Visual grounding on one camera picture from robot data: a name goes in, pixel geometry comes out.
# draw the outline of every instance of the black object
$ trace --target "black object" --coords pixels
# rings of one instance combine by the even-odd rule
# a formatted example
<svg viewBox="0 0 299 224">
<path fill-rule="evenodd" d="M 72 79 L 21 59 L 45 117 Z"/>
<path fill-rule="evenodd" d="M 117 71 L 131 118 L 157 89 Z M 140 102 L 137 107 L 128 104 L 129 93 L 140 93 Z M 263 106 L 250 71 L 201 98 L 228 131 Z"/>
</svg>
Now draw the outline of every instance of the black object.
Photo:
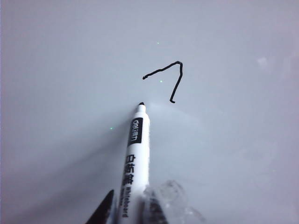
<svg viewBox="0 0 299 224">
<path fill-rule="evenodd" d="M 112 212 L 114 190 L 109 191 L 86 224 L 106 224 Z"/>
</svg>

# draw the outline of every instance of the white marker barrel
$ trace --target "white marker barrel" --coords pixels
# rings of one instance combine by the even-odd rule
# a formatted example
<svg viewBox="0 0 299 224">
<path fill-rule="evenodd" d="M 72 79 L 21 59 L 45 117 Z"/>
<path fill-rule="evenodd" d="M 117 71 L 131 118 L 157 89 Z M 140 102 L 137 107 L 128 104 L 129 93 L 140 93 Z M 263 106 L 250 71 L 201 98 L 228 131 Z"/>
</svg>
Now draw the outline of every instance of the white marker barrel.
<svg viewBox="0 0 299 224">
<path fill-rule="evenodd" d="M 143 191 L 149 184 L 150 119 L 140 103 L 130 126 L 117 224 L 140 224 Z"/>
</svg>

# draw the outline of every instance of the black ink line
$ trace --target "black ink line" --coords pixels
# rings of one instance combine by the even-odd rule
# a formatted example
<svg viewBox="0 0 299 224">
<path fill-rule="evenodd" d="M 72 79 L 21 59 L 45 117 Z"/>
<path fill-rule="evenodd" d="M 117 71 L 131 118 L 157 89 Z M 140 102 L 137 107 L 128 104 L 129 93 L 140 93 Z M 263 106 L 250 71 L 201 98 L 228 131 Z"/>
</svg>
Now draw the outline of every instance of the black ink line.
<svg viewBox="0 0 299 224">
<path fill-rule="evenodd" d="M 174 87 L 174 89 L 173 89 L 173 91 L 172 91 L 172 95 L 171 95 L 171 97 L 170 97 L 170 102 L 172 102 L 172 103 L 175 103 L 175 101 L 173 101 L 172 99 L 173 99 L 174 94 L 176 93 L 178 84 L 179 84 L 179 82 L 181 81 L 181 78 L 182 78 L 182 76 L 183 76 L 183 63 L 181 63 L 181 62 L 179 62 L 179 61 L 176 61 L 176 62 L 174 62 L 174 63 L 172 63 L 172 64 L 166 66 L 166 67 L 163 68 L 163 69 L 158 69 L 158 70 L 156 70 L 156 71 L 154 71 L 154 72 L 152 72 L 152 73 L 149 73 L 149 74 L 147 74 L 147 75 L 145 75 L 145 76 L 142 77 L 142 79 L 146 79 L 147 77 L 149 77 L 149 76 L 151 76 L 151 75 L 154 75 L 154 74 L 157 73 L 157 72 L 164 71 L 164 70 L 170 68 L 171 66 L 173 66 L 173 65 L 175 65 L 175 64 L 179 64 L 179 73 L 180 73 L 180 75 L 179 75 L 178 81 L 177 81 L 177 83 L 176 83 L 176 86 Z"/>
</svg>

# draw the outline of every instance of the marker label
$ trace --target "marker label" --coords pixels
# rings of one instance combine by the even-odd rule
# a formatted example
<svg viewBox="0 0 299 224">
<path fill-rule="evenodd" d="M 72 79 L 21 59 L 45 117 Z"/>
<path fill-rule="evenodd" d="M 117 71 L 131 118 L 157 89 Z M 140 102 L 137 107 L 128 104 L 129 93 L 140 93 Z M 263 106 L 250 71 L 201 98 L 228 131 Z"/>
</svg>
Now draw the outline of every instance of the marker label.
<svg viewBox="0 0 299 224">
<path fill-rule="evenodd" d="M 131 122 L 128 146 L 141 143 L 143 118 L 134 118 Z"/>
</svg>

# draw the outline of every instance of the pen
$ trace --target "pen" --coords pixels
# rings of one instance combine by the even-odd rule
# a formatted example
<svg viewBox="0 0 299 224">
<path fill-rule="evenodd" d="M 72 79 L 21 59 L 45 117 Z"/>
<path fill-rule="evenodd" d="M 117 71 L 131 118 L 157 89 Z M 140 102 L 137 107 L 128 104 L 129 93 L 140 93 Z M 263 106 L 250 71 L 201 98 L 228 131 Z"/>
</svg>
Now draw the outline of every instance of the pen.
<svg viewBox="0 0 299 224">
<path fill-rule="evenodd" d="M 150 119 L 141 102 L 131 121 L 117 224 L 142 223 L 143 192 L 149 184 Z"/>
</svg>

